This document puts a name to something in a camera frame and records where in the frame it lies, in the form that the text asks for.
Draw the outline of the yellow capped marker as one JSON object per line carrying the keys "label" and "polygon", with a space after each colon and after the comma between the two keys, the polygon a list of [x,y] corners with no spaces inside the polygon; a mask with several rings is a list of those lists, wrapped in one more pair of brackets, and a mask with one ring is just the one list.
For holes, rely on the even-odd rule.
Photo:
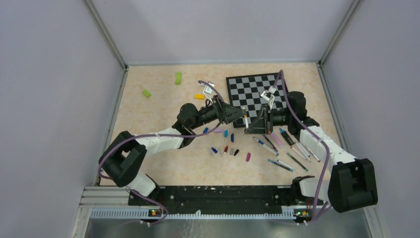
{"label": "yellow capped marker", "polygon": [[247,108],[246,107],[243,107],[242,110],[245,112],[245,114],[244,114],[245,128],[248,129],[249,128],[248,111],[247,111]]}

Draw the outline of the blue black highlighter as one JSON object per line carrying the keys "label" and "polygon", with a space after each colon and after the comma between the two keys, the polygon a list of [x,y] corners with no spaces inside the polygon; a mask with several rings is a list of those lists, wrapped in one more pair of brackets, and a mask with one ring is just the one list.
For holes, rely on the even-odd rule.
{"label": "blue black highlighter", "polygon": [[281,136],[284,138],[284,140],[286,141],[286,143],[289,146],[293,146],[294,145],[294,141],[292,140],[292,138],[290,137],[290,135],[282,128],[279,129]]}

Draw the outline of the lilac highlighter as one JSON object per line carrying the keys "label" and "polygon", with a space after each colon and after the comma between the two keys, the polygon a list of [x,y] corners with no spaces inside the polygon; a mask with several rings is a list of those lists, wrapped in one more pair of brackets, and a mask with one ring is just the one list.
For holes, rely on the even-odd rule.
{"label": "lilac highlighter", "polygon": [[276,145],[278,146],[279,149],[284,148],[284,144],[282,143],[280,138],[275,133],[271,133],[270,137],[275,141],[275,143],[276,143]]}

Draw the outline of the dark thin pen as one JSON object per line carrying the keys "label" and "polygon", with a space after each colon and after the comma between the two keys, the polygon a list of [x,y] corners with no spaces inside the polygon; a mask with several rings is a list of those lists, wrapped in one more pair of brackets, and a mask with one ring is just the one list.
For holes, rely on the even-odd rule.
{"label": "dark thin pen", "polygon": [[268,142],[268,144],[273,148],[274,151],[278,152],[277,148],[275,147],[275,145],[269,140],[269,138],[263,134],[263,137],[265,138],[265,140]]}

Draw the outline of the blue capped white marker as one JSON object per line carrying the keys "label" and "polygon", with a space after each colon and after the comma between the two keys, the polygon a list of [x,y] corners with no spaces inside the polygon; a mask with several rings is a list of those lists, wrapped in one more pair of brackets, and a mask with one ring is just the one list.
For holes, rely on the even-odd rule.
{"label": "blue capped white marker", "polygon": [[253,139],[260,144],[262,147],[264,147],[267,151],[269,151],[270,153],[274,154],[275,156],[278,156],[279,153],[276,152],[274,149],[272,149],[271,147],[269,147],[268,145],[266,145],[263,141],[257,139],[256,137],[253,137]]}

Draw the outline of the green thin pen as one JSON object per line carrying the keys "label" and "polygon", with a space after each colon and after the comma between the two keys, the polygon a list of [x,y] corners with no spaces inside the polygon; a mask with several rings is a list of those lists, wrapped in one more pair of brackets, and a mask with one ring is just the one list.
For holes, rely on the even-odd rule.
{"label": "green thin pen", "polygon": [[298,161],[294,156],[292,156],[289,152],[286,152],[286,155],[291,158],[295,163],[297,163],[304,171],[308,172],[309,170],[300,162]]}

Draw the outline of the black capped marker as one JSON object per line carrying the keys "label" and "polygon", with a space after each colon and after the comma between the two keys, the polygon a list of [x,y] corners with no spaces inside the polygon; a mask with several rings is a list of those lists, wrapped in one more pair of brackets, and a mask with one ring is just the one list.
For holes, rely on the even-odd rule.
{"label": "black capped marker", "polygon": [[310,157],[311,154],[309,153],[309,151],[306,149],[306,147],[301,143],[298,142],[299,146],[301,147],[302,151],[306,154],[307,157]]}

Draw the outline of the blue thin pen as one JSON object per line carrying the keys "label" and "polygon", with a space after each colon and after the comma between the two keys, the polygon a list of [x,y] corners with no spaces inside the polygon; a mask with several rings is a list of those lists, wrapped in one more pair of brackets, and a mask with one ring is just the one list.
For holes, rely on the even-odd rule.
{"label": "blue thin pen", "polygon": [[278,162],[275,162],[275,161],[273,161],[273,160],[267,159],[267,161],[269,161],[270,163],[272,163],[272,164],[274,164],[274,165],[276,165],[276,166],[279,166],[279,167],[281,167],[281,168],[283,168],[283,169],[285,169],[285,170],[287,170],[287,171],[290,171],[290,172],[293,172],[293,171],[294,171],[292,168],[287,167],[287,166],[284,166],[284,165],[282,165],[282,164],[280,164],[280,163],[278,163]]}

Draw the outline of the grey capped marker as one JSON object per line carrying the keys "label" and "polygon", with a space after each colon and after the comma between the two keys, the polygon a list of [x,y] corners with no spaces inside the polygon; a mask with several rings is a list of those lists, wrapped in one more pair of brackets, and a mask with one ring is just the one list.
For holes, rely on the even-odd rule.
{"label": "grey capped marker", "polygon": [[304,146],[299,141],[297,141],[295,144],[297,145],[297,147],[299,148],[299,150],[302,152],[302,154],[304,155],[304,157],[306,158],[306,160],[308,160],[311,163],[311,159],[310,159],[311,155],[310,155],[310,153],[304,148]]}

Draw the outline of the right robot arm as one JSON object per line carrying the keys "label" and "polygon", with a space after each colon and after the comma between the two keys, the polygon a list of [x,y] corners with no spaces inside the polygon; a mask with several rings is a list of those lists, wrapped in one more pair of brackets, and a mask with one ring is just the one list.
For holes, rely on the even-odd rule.
{"label": "right robot arm", "polygon": [[257,117],[245,129],[246,134],[271,134],[274,126],[287,126],[289,133],[323,162],[320,176],[293,179],[290,197],[296,204],[310,198],[329,203],[339,212],[347,212],[377,204],[378,194],[373,163],[344,150],[307,115],[302,92],[286,93],[286,107],[273,109],[274,95],[261,94],[268,103],[261,106]]}

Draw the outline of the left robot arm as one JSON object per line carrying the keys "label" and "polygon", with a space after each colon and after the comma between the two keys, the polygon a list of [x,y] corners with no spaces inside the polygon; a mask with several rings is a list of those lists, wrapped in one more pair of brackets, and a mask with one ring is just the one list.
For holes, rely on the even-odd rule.
{"label": "left robot arm", "polygon": [[145,157],[166,150],[188,146],[196,137],[194,129],[213,122],[229,124],[247,113],[215,96],[213,102],[200,110],[192,103],[184,104],[171,127],[145,135],[121,132],[99,158],[99,172],[105,172],[106,179],[118,187],[140,194],[147,205],[158,201],[158,184],[148,175],[140,172]]}

